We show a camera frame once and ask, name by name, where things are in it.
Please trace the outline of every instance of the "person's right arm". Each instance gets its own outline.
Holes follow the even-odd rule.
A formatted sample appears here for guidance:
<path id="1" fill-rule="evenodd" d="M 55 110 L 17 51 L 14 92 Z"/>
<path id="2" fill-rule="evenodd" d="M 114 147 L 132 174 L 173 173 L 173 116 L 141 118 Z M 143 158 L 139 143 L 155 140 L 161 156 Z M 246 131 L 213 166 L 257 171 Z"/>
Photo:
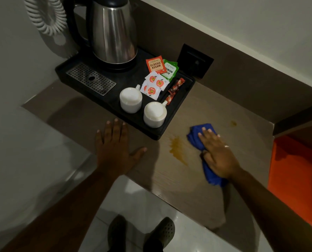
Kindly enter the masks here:
<path id="1" fill-rule="evenodd" d="M 227 178 L 250 208 L 274 251 L 311 251 L 312 226 L 243 170 L 233 153 L 212 131 L 199 134 L 203 157 L 220 177 Z"/>

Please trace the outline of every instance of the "perforated metal plate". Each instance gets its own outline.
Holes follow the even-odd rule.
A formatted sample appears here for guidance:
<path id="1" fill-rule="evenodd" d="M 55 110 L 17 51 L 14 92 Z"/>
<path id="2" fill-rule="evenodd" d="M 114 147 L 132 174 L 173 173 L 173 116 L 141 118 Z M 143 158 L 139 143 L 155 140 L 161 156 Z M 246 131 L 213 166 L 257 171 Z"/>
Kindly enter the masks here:
<path id="1" fill-rule="evenodd" d="M 114 81 L 92 70 L 84 63 L 79 63 L 67 74 L 102 96 L 116 85 Z"/>

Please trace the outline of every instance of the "electric kettle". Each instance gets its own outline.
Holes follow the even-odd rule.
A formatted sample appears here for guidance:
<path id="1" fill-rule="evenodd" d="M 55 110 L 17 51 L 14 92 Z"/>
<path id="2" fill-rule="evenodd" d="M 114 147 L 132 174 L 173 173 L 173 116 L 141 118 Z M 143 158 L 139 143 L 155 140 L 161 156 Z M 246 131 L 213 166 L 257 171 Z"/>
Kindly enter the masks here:
<path id="1" fill-rule="evenodd" d="M 74 8 L 86 6 L 88 39 L 77 28 Z M 129 0 L 64 0 L 67 25 L 74 41 L 91 47 L 95 56 L 109 64 L 123 64 L 137 54 L 136 26 Z"/>

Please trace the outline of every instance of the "black wall socket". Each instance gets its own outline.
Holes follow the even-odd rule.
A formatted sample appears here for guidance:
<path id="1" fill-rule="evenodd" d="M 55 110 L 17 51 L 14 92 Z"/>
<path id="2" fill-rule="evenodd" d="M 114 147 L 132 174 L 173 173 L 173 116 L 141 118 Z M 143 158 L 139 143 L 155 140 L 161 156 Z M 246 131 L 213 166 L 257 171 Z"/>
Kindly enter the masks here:
<path id="1" fill-rule="evenodd" d="M 178 67 L 189 76 L 202 79 L 214 59 L 184 44 L 177 59 Z"/>

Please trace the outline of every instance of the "countertop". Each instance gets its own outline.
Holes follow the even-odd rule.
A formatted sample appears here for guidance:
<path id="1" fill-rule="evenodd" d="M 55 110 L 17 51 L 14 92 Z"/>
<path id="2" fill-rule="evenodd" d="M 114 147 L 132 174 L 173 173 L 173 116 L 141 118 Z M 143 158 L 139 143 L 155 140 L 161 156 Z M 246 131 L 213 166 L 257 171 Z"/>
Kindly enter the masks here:
<path id="1" fill-rule="evenodd" d="M 60 81 L 52 83 L 23 107 L 92 153 L 95 153 L 96 130 L 114 119 L 113 114 Z M 160 140 L 154 141 L 129 127 L 131 150 L 146 146 L 148 151 L 128 177 L 226 240 L 233 239 L 229 237 L 234 233 L 232 229 L 241 225 L 245 225 L 244 231 L 239 232 L 246 233 L 247 224 L 243 221 L 251 219 L 248 221 L 257 244 L 258 228 L 252 228 L 255 224 L 239 195 L 227 187 L 223 193 L 219 186 L 206 182 L 200 152 L 186 139 L 191 126 L 203 123 L 211 123 L 241 166 L 267 186 L 273 124 L 198 82 Z"/>

